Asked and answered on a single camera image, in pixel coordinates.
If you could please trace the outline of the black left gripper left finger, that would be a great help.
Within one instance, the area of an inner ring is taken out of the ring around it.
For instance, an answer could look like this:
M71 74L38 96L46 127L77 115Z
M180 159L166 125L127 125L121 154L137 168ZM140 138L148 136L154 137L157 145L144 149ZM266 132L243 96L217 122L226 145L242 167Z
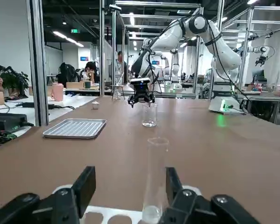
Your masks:
M19 195L0 208L0 224L78 224L96 190L96 170L87 166L71 187L46 198Z

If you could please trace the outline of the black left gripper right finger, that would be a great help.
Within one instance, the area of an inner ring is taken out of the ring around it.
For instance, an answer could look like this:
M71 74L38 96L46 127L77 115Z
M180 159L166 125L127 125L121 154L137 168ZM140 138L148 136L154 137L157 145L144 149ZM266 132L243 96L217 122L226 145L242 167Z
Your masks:
M182 187L176 169L166 168L166 193L169 206L160 224L258 224L233 197L214 195L210 200Z

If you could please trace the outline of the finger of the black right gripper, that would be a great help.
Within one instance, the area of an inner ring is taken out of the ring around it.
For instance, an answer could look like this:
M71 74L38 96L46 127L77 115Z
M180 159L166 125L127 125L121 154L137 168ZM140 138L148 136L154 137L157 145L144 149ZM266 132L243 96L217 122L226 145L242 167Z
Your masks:
M144 101L146 102L148 108L150 108L155 103L155 96L153 92L148 92L145 94Z
M138 103L139 97L140 97L140 95L139 95L138 93L135 93L135 94L129 96L129 98L128 98L128 104L133 108L134 105L135 105L136 103Z

